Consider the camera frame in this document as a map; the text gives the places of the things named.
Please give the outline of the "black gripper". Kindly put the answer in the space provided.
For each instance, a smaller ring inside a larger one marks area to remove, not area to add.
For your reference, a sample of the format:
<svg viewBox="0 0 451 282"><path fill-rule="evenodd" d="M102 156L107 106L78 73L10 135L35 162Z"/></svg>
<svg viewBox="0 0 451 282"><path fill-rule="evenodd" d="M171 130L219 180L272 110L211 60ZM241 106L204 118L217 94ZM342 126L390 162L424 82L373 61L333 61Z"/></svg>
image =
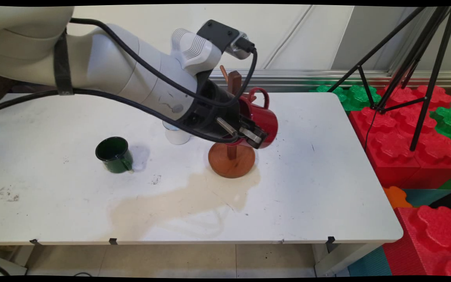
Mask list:
<svg viewBox="0 0 451 282"><path fill-rule="evenodd" d="M227 103L233 95L218 87L211 80L201 81L199 94L203 98L218 103ZM237 100L229 107L215 107L205 102L194 100L186 113L181 117L181 123L192 130L207 135L209 138L232 139L233 136L216 121L221 118L235 130L240 131L243 139L253 148L260 149L268 137L268 133L256 123L240 123L240 105Z"/></svg>

